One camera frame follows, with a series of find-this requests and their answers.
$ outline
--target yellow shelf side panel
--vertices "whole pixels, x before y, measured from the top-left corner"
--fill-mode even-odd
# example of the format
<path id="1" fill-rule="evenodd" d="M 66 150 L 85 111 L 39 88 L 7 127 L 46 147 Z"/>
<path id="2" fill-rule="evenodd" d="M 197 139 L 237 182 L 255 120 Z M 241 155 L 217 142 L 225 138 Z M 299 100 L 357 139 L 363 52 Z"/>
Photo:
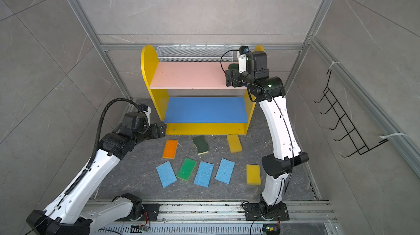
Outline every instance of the yellow shelf side panel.
<path id="1" fill-rule="evenodd" d="M 257 45 L 255 51 L 264 51 L 262 45 Z M 142 74 L 149 94 L 159 118 L 165 120 L 165 113 L 168 107 L 169 94 L 167 89 L 150 89 L 153 76 L 158 67 L 158 54 L 151 45 L 147 45 L 142 50 Z M 249 100 L 248 93 L 244 95 L 245 108 L 247 110 L 248 123 L 168 123 L 166 134 L 168 135 L 245 135 L 251 122 L 255 108 L 255 102 Z"/>
<path id="2" fill-rule="evenodd" d="M 160 120 L 164 121 L 169 102 L 168 90 L 150 89 L 150 84 L 152 83 L 153 76 L 155 75 L 156 68 L 159 64 L 158 54 L 156 53 L 156 50 L 153 48 L 153 46 L 147 45 L 143 48 L 141 64 L 143 79 L 146 83 L 147 90 L 149 91 L 150 97 L 155 104 L 155 108 Z"/>

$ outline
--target wire mesh basket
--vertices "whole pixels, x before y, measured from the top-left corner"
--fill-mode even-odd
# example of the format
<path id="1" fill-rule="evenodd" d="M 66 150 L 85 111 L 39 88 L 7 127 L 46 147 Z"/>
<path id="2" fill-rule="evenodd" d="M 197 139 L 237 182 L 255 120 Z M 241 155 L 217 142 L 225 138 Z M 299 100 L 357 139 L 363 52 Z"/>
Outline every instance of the wire mesh basket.
<path id="1" fill-rule="evenodd" d="M 207 45 L 179 45 L 157 47 L 157 56 L 162 62 L 218 62 L 220 57 L 230 46 L 207 46 Z M 228 52 L 222 58 L 222 62 L 233 62 L 233 51 Z"/>

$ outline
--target pink shelf board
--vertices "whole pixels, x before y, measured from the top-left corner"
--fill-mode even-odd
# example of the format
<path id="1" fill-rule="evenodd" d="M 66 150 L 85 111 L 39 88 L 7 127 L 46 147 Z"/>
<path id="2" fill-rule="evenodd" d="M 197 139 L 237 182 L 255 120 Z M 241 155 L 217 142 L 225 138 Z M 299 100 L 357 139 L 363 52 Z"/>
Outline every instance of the pink shelf board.
<path id="1" fill-rule="evenodd" d="M 232 62 L 223 62 L 224 70 Z M 219 62 L 159 62 L 150 89 L 246 89 L 226 86 Z"/>

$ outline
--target white zip tie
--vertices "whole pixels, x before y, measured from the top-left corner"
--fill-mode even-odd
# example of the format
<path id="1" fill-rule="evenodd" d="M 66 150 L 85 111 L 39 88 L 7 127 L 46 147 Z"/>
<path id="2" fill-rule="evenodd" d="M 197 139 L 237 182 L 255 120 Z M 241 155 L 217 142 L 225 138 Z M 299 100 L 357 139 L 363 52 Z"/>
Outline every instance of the white zip tie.
<path id="1" fill-rule="evenodd" d="M 408 135 L 405 134 L 405 133 L 392 133 L 392 134 L 389 134 L 389 135 L 386 135 L 386 136 L 379 136 L 379 137 L 382 138 L 382 139 L 385 139 L 385 138 L 389 138 L 389 137 L 397 136 L 397 135 L 407 136 L 408 137 Z"/>
<path id="2" fill-rule="evenodd" d="M 335 63 L 339 63 L 339 62 L 333 61 L 333 62 L 331 63 L 331 65 L 330 65 L 330 67 L 329 67 L 328 69 L 331 69 L 331 67 L 332 67 Z"/>

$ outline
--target ventilated metal panel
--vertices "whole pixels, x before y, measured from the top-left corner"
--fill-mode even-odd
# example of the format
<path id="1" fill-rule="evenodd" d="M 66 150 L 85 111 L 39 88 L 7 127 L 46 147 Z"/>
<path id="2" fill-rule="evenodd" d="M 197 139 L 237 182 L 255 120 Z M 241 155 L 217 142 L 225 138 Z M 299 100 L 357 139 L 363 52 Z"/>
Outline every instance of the ventilated metal panel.
<path id="1" fill-rule="evenodd" d="M 139 232 L 131 228 L 131 224 L 110 224 L 103 227 L 106 230 L 99 230 L 93 235 L 102 234 L 116 234 L 113 231 L 119 232 L 123 235 L 144 233 L 147 235 L 197 235 L 197 234 L 220 234 L 220 235 L 234 235 L 234 234 L 250 234 L 250 224 L 152 224 L 148 232 Z M 263 225 L 261 223 L 254 223 L 251 234 L 262 235 Z"/>
<path id="2" fill-rule="evenodd" d="M 229 46 L 160 46 L 157 47 L 159 61 L 163 62 L 218 62 L 220 57 L 227 51 L 232 50 Z M 228 52 L 222 58 L 223 62 L 233 62 L 233 51 Z"/>

